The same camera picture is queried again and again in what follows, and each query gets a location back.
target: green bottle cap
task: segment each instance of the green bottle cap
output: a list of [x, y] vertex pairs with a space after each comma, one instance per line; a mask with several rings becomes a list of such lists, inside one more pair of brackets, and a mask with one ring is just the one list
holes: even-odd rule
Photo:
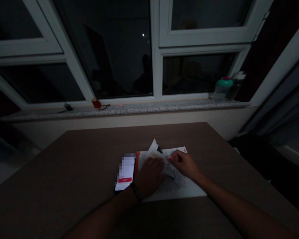
[[216, 86], [219, 87], [232, 87], [233, 84], [233, 80], [229, 77], [222, 77], [219, 81], [216, 82]]

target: bracelet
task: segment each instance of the bracelet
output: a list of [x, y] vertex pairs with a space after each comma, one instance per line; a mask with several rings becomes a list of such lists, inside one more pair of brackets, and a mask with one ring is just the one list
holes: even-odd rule
[[133, 191], [137, 197], [137, 201], [142, 202], [142, 197], [141, 197], [140, 192], [138, 191], [137, 187], [135, 186], [135, 184], [133, 182], [131, 182], [130, 186], [133, 189]]

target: wooden table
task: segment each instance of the wooden table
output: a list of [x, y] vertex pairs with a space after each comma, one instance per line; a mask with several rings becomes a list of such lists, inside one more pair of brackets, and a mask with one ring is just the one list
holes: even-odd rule
[[[59, 238], [113, 196], [123, 153], [186, 146], [206, 175], [299, 234], [299, 211], [207, 123], [67, 131], [0, 185], [0, 238]], [[142, 203], [120, 238], [241, 238], [209, 197]]]

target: window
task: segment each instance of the window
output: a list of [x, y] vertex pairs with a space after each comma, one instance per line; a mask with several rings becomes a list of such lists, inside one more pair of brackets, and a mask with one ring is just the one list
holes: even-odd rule
[[3, 66], [0, 75], [29, 104], [85, 100], [65, 63]]
[[61, 52], [36, 1], [0, 0], [0, 57]]
[[159, 46], [252, 42], [272, 2], [160, 0]]
[[97, 98], [153, 95], [149, 1], [54, 3]]
[[0, 90], [21, 109], [207, 98], [273, 0], [2, 0]]
[[163, 95], [213, 92], [227, 76], [236, 53], [163, 58]]
[[171, 30], [241, 27], [252, 0], [173, 0]]

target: person's left hand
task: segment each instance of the person's left hand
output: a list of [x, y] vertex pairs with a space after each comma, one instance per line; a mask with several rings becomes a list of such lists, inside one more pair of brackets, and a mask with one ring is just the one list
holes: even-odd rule
[[167, 174], [159, 175], [163, 167], [164, 161], [162, 159], [148, 158], [145, 160], [134, 179], [134, 184], [143, 199], [152, 195], [167, 177]]

